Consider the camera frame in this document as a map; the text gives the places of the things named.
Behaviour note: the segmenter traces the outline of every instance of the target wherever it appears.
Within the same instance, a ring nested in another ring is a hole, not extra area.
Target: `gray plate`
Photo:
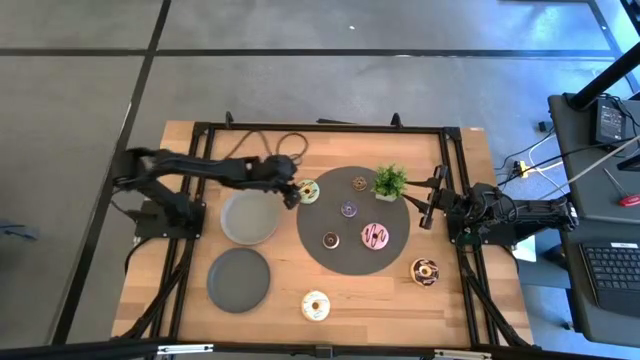
[[[222,208],[222,231],[236,244],[259,244],[276,231],[281,210],[281,201],[273,193],[237,191]]]
[[[363,176],[368,187],[355,191],[351,181]],[[309,254],[324,267],[346,275],[366,275],[380,271],[398,258],[409,239],[409,209],[404,199],[394,202],[376,200],[371,192],[375,172],[362,167],[343,167],[322,174],[316,182],[320,197],[313,204],[298,205],[298,234]],[[340,206],[350,200],[358,213],[347,218]],[[380,250],[367,248],[360,232],[369,223],[384,225],[389,231],[389,243]],[[340,237],[333,250],[322,245],[327,232]]]
[[[207,276],[209,298],[221,310],[243,313],[253,309],[269,290],[267,261],[257,251],[235,248],[213,262]]]

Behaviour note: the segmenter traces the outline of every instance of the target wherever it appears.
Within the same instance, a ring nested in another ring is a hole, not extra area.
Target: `wooden table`
[[[192,128],[192,122],[169,121],[160,147],[187,153]],[[464,129],[462,133],[471,183],[495,183],[484,131]],[[244,134],[245,131],[239,130],[216,131],[212,158],[224,157]],[[265,134],[272,148],[284,135],[282,132]],[[424,180],[442,163],[435,135],[336,132],[304,135],[309,140],[309,149],[296,180],[317,178],[337,167],[358,165],[375,169],[380,164],[392,163],[404,166],[409,179]],[[301,145],[299,139],[287,139],[281,152],[299,152]],[[450,153],[456,188],[460,191],[453,144],[450,144]],[[255,134],[234,157],[251,155],[266,155],[264,145]],[[165,176],[161,181],[178,191],[181,178]],[[413,206],[409,206],[411,229],[402,254],[387,268],[367,276],[337,274],[313,260],[300,242],[296,210],[288,211],[283,206],[276,232],[269,240],[253,247],[271,268],[272,282],[265,300],[244,314],[221,311],[207,296],[206,277],[213,261],[222,252],[236,247],[222,232],[219,220],[220,209],[232,192],[214,181],[207,181],[204,193],[207,219],[194,250],[180,340],[460,348],[470,345],[455,249],[448,241],[444,216],[436,211],[433,228],[426,231],[418,227],[420,214]],[[425,198],[427,190],[410,186],[408,194]],[[113,335],[128,330],[155,296],[167,243],[163,239],[151,240],[131,259]],[[513,259],[499,247],[485,246],[484,254],[492,298],[518,333],[531,341]],[[440,267],[439,281],[426,289],[409,277],[409,266],[419,257],[432,259]],[[312,323],[302,316],[300,302],[310,290],[320,290],[330,298],[331,313],[323,322]],[[168,333],[171,299],[168,304],[161,334]],[[486,342],[484,314],[477,299],[476,313],[481,339]]]

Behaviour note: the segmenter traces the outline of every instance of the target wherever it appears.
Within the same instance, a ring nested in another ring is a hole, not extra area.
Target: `green plant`
[[[384,167],[378,167],[373,192],[382,196],[400,197],[405,191],[405,183],[407,182],[407,172],[405,169],[395,169],[395,164]]]

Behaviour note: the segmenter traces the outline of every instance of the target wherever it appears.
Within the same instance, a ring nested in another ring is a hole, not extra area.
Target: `keyboard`
[[[597,305],[640,317],[640,247],[636,243],[580,245]]]

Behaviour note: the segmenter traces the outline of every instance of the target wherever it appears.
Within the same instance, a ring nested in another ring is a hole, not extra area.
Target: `donut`
[[[322,245],[327,249],[335,249],[340,244],[340,237],[336,233],[328,232],[322,237]]]
[[[362,176],[356,176],[353,181],[351,181],[351,185],[355,191],[363,191],[367,188],[367,180]]]
[[[300,193],[300,202],[303,204],[312,204],[314,201],[318,200],[318,196],[320,196],[320,187],[313,180],[302,180],[298,182],[298,192]]]
[[[340,212],[346,217],[354,217],[358,212],[358,207],[356,207],[356,204],[351,201],[345,201],[340,207]]]
[[[365,246],[372,250],[380,250],[389,242],[389,232],[378,223],[365,226],[360,235]]]
[[[314,290],[302,298],[302,315],[311,321],[322,321],[329,316],[331,303],[324,293]]]
[[[424,287],[433,285],[440,277],[440,270],[436,263],[424,258],[414,261],[409,272],[413,281]]]

